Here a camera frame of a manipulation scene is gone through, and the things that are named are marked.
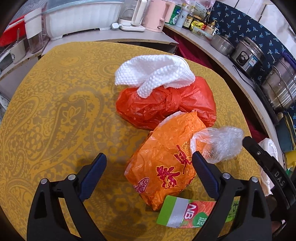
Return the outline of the red plastic bag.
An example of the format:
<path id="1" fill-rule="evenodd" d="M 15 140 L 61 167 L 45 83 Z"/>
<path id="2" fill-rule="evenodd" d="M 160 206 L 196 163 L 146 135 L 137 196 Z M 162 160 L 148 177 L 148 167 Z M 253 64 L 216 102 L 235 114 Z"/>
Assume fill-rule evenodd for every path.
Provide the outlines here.
<path id="1" fill-rule="evenodd" d="M 205 126 L 217 120 L 216 104 L 207 81 L 197 76 L 195 81 L 179 89 L 157 87 L 147 98 L 141 98 L 136 88 L 122 90 L 116 101 L 118 114 L 136 128 L 153 130 L 165 118 L 177 111 L 197 112 Z"/>

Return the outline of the white lidded glass jar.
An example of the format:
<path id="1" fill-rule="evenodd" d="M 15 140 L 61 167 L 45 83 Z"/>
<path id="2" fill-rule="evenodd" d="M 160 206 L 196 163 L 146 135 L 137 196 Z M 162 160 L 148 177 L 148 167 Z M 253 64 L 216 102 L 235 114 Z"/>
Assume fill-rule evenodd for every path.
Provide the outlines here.
<path id="1" fill-rule="evenodd" d="M 26 36 L 31 53 L 36 53 L 44 46 L 42 35 L 42 8 L 34 9 L 24 16 Z"/>

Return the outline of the large steel steamer pot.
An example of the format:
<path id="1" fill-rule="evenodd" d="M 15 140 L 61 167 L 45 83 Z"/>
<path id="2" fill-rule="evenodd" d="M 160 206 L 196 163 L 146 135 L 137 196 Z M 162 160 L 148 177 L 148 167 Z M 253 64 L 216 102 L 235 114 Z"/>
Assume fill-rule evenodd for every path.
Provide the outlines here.
<path id="1" fill-rule="evenodd" d="M 283 52 L 261 85 L 276 113 L 288 110 L 295 104 L 295 60 Z"/>

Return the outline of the pink electric kettle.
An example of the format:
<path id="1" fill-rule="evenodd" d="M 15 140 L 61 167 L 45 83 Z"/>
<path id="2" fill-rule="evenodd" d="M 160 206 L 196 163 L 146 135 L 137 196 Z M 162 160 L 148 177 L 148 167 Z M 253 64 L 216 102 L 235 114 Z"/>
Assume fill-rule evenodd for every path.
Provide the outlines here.
<path id="1" fill-rule="evenodd" d="M 175 5 L 171 1 L 151 0 L 144 18 L 144 27 L 149 31 L 162 32 L 166 18 Z"/>

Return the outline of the black induction cooktop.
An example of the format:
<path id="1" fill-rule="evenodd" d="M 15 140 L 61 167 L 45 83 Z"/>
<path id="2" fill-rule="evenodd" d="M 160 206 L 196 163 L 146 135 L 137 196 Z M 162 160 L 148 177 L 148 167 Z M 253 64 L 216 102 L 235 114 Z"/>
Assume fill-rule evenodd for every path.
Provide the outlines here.
<path id="1" fill-rule="evenodd" d="M 254 85 L 254 91 L 256 92 L 258 98 L 260 99 L 260 101 L 262 102 L 262 104 L 265 107 L 266 111 L 268 112 L 273 124 L 275 126 L 279 125 L 278 117 L 277 117 L 276 113 L 274 112 L 271 104 L 269 103 L 266 95 L 262 91 L 262 88 L 253 79 L 251 79 L 251 81 L 252 81 L 252 83 Z"/>

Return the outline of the red velvet cloth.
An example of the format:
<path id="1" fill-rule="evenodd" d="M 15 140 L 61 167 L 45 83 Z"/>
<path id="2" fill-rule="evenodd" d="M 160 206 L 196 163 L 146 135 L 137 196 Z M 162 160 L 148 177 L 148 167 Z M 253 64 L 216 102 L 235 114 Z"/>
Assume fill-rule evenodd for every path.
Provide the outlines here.
<path id="1" fill-rule="evenodd" d="M 180 36 L 174 31 L 165 27 L 163 32 L 179 43 L 175 51 L 175 53 L 178 56 L 181 56 L 183 58 L 186 58 L 188 60 L 191 60 L 193 62 L 196 62 L 207 68 L 212 69 L 225 80 L 243 112 L 251 136 L 257 142 L 260 142 L 265 138 L 268 138 L 268 135 L 265 129 L 262 127 L 261 123 L 259 122 L 257 115 L 254 112 L 254 108 L 251 106 L 248 98 L 245 96 L 245 94 L 239 88 L 239 86 L 235 83 L 235 81 L 222 69 L 222 67 L 220 67 L 211 57 L 209 57 L 201 49 L 199 49 L 193 43 L 186 40 L 184 37 Z"/>

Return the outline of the steel rice cooker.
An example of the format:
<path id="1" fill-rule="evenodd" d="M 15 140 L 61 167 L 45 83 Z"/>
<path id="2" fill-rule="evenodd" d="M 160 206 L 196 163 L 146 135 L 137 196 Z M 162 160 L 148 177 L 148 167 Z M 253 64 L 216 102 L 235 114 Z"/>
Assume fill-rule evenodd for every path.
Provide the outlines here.
<path id="1" fill-rule="evenodd" d="M 234 51 L 230 54 L 230 60 L 245 75 L 252 77 L 263 66 L 265 55 L 259 46 L 246 36 L 239 40 Z"/>

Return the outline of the yellow seasoning packet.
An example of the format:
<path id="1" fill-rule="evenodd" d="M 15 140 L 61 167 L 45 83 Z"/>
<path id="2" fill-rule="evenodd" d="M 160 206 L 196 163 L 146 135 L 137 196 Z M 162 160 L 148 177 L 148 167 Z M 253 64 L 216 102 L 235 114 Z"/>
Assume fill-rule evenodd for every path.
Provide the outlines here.
<path id="1" fill-rule="evenodd" d="M 190 30 L 192 31 L 192 30 L 194 30 L 194 28 L 201 30 L 203 28 L 203 26 L 204 26 L 203 22 L 198 21 L 198 20 L 194 20 L 191 22 Z"/>

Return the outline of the green white canister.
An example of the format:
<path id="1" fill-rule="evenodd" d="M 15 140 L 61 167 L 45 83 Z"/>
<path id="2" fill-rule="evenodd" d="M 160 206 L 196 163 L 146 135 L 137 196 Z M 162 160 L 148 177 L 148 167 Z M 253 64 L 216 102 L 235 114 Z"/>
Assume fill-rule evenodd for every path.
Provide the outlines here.
<path id="1" fill-rule="evenodd" d="M 175 7 L 173 9 L 173 12 L 171 13 L 170 19 L 168 21 L 168 23 L 170 25 L 175 25 L 176 24 L 176 22 L 177 22 L 177 20 L 179 18 L 181 10 L 182 10 L 181 6 L 175 5 Z"/>

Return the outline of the white paper towel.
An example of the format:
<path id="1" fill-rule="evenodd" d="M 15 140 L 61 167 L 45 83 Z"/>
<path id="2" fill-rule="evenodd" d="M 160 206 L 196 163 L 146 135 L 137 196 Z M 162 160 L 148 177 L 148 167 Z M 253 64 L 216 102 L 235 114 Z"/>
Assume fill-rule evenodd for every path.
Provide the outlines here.
<path id="1" fill-rule="evenodd" d="M 177 55 L 140 55 L 115 72 L 115 85 L 135 87 L 141 98 L 148 98 L 158 87 L 182 88 L 191 85 L 195 75 L 188 63 Z"/>

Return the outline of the navy floral cloth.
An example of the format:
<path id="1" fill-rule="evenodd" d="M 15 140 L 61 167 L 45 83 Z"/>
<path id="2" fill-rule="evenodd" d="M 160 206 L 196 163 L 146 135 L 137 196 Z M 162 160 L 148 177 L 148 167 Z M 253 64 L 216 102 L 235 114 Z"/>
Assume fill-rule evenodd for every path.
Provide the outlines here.
<path id="1" fill-rule="evenodd" d="M 216 21 L 218 33 L 222 36 L 227 35 L 234 46 L 239 43 L 239 40 L 249 37 L 260 47 L 265 59 L 262 61 L 261 68 L 253 75 L 254 80 L 258 83 L 265 80 L 271 66 L 276 63 L 283 52 L 291 55 L 291 52 L 271 31 L 249 15 L 227 4 L 216 1 L 211 10 L 210 20 Z"/>

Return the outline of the yellow paisley tablecloth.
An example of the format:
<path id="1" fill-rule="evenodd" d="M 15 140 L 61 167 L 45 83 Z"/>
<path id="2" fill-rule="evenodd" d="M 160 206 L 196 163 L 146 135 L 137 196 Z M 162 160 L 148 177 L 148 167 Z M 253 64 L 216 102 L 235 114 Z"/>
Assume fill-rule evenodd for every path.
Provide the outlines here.
<path id="1" fill-rule="evenodd" d="M 99 153 L 107 156 L 106 170 L 84 205 L 108 240 L 192 240 L 197 234 L 158 225 L 158 212 L 124 175 L 149 132 L 117 114 L 123 86 L 114 84 L 114 73 L 135 56 L 158 54 L 121 43 L 72 42 L 51 49 L 22 80 L 1 123 L 1 207 L 22 237 L 40 180 L 63 180 Z"/>

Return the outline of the clear plastic bag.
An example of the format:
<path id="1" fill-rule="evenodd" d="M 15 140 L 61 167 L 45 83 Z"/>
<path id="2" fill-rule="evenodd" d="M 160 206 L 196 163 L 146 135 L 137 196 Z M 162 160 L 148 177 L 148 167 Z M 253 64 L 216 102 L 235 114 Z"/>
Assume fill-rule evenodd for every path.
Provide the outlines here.
<path id="1" fill-rule="evenodd" d="M 193 134 L 190 151 L 198 151 L 208 163 L 216 164 L 236 157 L 242 150 L 243 138 L 243 130 L 233 126 L 205 128 Z"/>

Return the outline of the green NB drink carton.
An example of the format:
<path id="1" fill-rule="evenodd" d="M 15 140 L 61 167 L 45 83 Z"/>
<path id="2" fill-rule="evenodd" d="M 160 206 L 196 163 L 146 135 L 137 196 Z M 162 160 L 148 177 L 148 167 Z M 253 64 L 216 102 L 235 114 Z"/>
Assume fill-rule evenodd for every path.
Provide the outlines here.
<path id="1" fill-rule="evenodd" d="M 215 201 L 199 201 L 167 196 L 157 224 L 171 228 L 200 228 L 213 211 Z"/>

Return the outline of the orange printed plastic bag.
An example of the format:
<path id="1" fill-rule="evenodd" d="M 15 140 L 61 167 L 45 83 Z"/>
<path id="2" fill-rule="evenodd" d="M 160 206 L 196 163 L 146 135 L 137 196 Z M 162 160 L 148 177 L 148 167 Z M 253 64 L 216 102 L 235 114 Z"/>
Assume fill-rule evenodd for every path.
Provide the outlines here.
<path id="1" fill-rule="evenodd" d="M 153 210 L 166 196 L 178 195 L 195 178 L 190 140 L 205 129 L 196 112 L 178 111 L 150 132 L 128 160 L 125 177 Z"/>

